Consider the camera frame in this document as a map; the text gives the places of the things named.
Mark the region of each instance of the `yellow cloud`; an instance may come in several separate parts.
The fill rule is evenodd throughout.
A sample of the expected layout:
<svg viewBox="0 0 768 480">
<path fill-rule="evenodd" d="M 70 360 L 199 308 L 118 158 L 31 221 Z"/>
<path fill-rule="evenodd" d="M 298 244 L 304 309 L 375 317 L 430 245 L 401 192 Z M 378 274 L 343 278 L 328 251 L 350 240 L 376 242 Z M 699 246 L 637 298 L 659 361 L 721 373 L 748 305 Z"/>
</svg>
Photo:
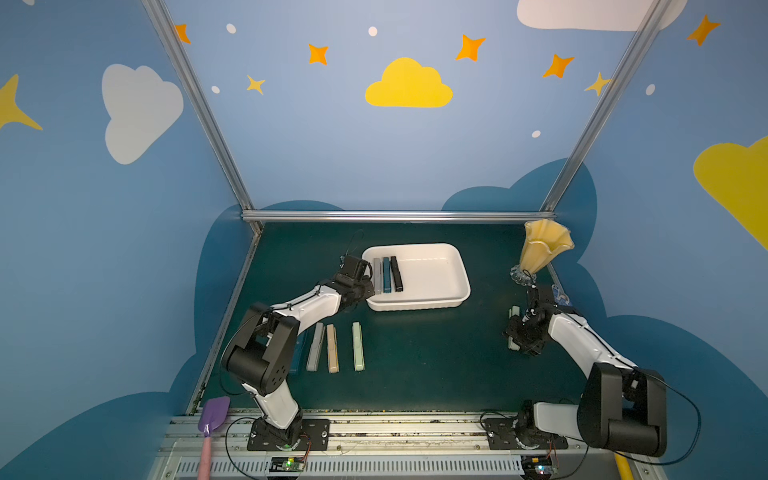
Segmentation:
<svg viewBox="0 0 768 480">
<path fill-rule="evenodd" d="M 387 66 L 382 80 L 366 90 L 366 100 L 376 107 L 444 107 L 453 91 L 432 67 L 422 67 L 412 58 L 398 58 Z"/>
<path fill-rule="evenodd" d="M 768 137 L 751 147 L 717 144 L 694 163 L 704 190 L 768 249 Z"/>
</svg>

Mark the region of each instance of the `pink spatula handle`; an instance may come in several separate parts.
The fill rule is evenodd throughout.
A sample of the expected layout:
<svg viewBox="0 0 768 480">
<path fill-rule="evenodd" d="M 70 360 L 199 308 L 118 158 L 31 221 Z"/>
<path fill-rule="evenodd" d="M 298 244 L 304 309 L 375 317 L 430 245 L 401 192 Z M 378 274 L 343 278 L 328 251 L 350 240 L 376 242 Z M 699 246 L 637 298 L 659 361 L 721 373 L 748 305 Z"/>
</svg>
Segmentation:
<svg viewBox="0 0 768 480">
<path fill-rule="evenodd" d="M 197 469 L 197 480 L 210 480 L 210 437 L 203 440 L 203 451 L 200 453 L 200 467 Z"/>
</svg>

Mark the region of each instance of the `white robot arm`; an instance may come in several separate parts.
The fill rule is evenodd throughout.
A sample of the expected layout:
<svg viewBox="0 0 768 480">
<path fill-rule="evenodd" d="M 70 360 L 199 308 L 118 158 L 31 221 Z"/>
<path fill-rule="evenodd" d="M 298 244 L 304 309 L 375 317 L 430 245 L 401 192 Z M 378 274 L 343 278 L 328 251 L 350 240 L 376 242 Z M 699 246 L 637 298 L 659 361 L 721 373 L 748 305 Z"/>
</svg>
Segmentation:
<svg viewBox="0 0 768 480">
<path fill-rule="evenodd" d="M 265 414 L 270 446 L 296 445 L 302 412 L 285 381 L 296 338 L 320 320 L 373 295 L 371 265 L 346 256 L 331 280 L 279 305 L 254 303 L 224 349 L 221 367 L 251 393 Z"/>
<path fill-rule="evenodd" d="M 515 434 L 524 447 L 547 445 L 560 435 L 597 448 L 664 454 L 667 403 L 661 375 L 623 357 L 576 310 L 558 305 L 551 290 L 530 287 L 525 316 L 513 316 L 505 335 L 529 355 L 538 355 L 549 340 L 560 343 L 588 379 L 577 406 L 523 405 Z"/>
</svg>

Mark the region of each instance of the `tray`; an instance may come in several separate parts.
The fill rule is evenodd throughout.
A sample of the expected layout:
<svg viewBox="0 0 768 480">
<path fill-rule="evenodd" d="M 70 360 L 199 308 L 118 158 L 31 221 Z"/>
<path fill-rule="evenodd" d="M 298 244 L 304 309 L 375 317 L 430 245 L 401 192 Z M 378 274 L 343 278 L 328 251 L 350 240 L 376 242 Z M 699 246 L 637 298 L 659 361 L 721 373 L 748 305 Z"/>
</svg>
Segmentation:
<svg viewBox="0 0 768 480">
<path fill-rule="evenodd" d="M 397 257 L 403 291 L 368 298 L 368 305 L 376 312 L 448 308 L 469 298 L 462 256 L 449 243 L 385 245 L 362 253 L 362 259 L 370 263 L 383 257 Z"/>
</svg>

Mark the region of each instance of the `spatula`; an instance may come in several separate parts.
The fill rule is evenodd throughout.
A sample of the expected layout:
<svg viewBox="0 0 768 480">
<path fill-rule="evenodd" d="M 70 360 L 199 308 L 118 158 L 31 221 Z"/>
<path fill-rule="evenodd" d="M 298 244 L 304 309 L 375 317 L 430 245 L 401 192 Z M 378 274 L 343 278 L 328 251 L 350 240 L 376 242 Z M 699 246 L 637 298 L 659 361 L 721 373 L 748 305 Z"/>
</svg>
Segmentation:
<svg viewBox="0 0 768 480">
<path fill-rule="evenodd" d="M 197 480 L 210 480 L 210 434 L 219 428 L 227 419 L 230 409 L 230 397 L 222 396 L 205 402 L 203 415 L 197 423 L 197 429 L 203 433 L 203 451 L 200 453 L 200 467 L 197 469 Z"/>
</svg>

